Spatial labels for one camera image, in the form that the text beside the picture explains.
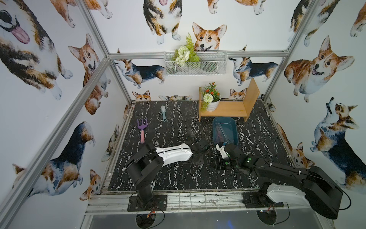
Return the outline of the pink straight stencil ruler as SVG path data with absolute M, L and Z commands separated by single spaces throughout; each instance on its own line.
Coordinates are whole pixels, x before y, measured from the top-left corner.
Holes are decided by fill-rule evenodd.
M 227 138 L 220 124 L 216 125 L 216 133 L 217 133 L 216 135 L 217 142 L 223 142 L 223 143 L 227 142 Z

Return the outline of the teal plastic storage box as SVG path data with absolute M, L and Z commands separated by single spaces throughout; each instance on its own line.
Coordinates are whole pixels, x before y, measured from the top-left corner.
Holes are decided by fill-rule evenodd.
M 222 126 L 222 129 L 225 133 L 225 136 L 227 138 L 227 144 L 233 143 L 235 145 L 238 145 L 239 143 L 239 136 L 237 131 L 236 122 L 231 117 L 215 117 L 213 119 L 213 142 L 215 144 L 219 144 L 220 142 L 217 142 L 216 139 L 216 125 L 220 124 Z

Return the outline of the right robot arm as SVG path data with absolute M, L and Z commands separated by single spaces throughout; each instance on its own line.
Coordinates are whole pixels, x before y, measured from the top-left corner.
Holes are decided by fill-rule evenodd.
M 281 185 L 265 182 L 258 192 L 260 207 L 286 202 L 311 207 L 319 215 L 337 219 L 343 190 L 321 168 L 299 169 L 267 162 L 262 157 L 246 155 L 234 144 L 217 144 L 217 170 L 233 170 L 246 175 L 278 180 Z

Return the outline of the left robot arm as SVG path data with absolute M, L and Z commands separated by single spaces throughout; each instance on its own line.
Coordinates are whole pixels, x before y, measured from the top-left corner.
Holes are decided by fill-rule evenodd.
M 158 148 L 153 144 L 143 146 L 129 159 L 126 167 L 140 203 L 146 205 L 154 201 L 151 182 L 162 167 L 177 162 L 200 164 L 209 148 L 210 143 L 205 139 L 186 141 L 168 148 Z

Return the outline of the potted flower white pot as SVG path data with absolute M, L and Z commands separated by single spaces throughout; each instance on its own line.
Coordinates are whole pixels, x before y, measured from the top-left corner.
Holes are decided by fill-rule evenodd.
M 209 83 L 207 86 L 205 86 L 201 92 L 202 92 L 202 105 L 201 105 L 201 111 L 202 112 L 213 112 L 218 108 L 221 95 L 217 90 L 217 85 L 215 82 Z

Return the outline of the wooden desk shelf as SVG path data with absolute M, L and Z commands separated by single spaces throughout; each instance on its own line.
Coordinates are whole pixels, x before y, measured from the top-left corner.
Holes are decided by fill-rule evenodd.
M 255 80 L 251 79 L 243 101 L 219 101 L 218 107 L 210 112 L 201 111 L 203 96 L 202 92 L 199 92 L 198 120 L 200 122 L 201 117 L 242 117 L 247 122 L 259 95 L 260 90 Z

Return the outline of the teal cleaning brush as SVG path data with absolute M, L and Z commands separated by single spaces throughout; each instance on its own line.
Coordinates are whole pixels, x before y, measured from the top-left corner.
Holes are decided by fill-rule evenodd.
M 161 113 L 162 113 L 162 121 L 166 122 L 167 118 L 166 118 L 166 107 L 165 106 L 161 106 Z

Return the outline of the purple pink garden rake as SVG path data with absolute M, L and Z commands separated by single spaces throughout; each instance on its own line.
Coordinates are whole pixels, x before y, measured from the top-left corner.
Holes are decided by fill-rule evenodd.
M 140 130 L 140 142 L 141 144 L 145 143 L 145 133 L 144 130 L 148 127 L 148 119 L 147 118 L 141 118 L 137 119 L 137 128 Z

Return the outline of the green fern white flowers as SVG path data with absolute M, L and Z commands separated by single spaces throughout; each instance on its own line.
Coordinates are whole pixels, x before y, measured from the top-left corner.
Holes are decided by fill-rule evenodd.
M 181 67 L 184 67 L 189 63 L 200 62 L 200 57 L 194 49 L 194 43 L 190 34 L 186 36 L 186 45 L 181 45 L 175 50 L 172 61 L 176 62 Z

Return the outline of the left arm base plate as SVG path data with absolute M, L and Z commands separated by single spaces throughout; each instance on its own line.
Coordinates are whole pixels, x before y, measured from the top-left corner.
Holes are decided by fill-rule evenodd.
M 167 208 L 167 195 L 156 195 L 152 200 L 143 202 L 139 196 L 130 196 L 127 211 L 128 212 L 140 212 L 140 211 L 155 211 L 163 210 Z

